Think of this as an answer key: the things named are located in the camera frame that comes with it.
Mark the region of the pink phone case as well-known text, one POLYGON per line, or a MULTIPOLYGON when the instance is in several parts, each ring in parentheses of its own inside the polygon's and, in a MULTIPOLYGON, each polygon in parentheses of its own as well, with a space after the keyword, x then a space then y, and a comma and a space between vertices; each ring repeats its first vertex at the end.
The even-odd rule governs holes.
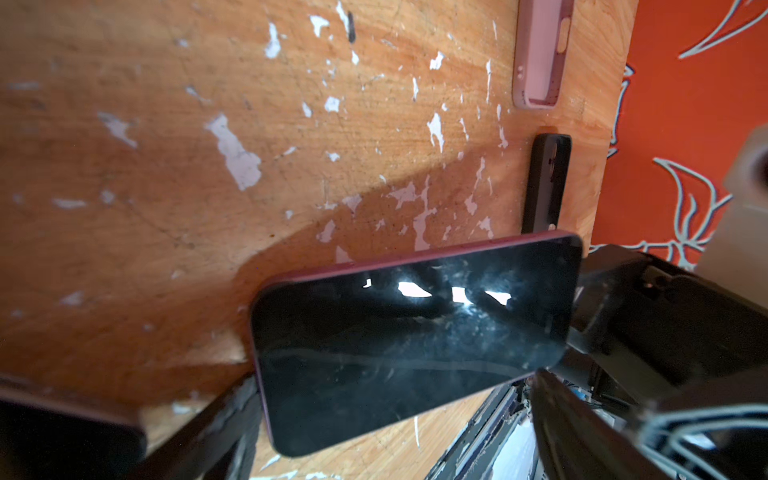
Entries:
POLYGON ((520 1, 513 68, 513 103, 552 109, 559 99, 574 1, 520 1))

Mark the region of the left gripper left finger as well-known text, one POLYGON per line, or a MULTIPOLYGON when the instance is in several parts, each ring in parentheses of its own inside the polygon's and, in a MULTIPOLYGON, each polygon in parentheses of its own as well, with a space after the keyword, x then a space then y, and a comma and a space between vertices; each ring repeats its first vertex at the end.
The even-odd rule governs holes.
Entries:
POLYGON ((130 479, 248 479, 262 420, 249 373, 128 473, 130 479))

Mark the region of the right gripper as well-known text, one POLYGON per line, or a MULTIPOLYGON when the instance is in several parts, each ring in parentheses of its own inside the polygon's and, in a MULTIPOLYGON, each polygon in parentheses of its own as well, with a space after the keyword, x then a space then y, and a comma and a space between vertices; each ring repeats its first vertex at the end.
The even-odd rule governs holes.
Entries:
POLYGON ((565 379, 613 414, 736 377, 712 398, 767 391, 767 311, 653 255, 609 245, 578 276, 565 379))

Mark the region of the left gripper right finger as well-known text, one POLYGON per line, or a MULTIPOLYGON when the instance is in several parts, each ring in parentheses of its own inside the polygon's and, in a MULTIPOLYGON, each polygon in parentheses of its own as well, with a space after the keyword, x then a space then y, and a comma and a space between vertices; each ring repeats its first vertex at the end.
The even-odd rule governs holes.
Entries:
POLYGON ((537 449, 550 479, 658 479, 660 469, 555 375, 531 377, 537 449))

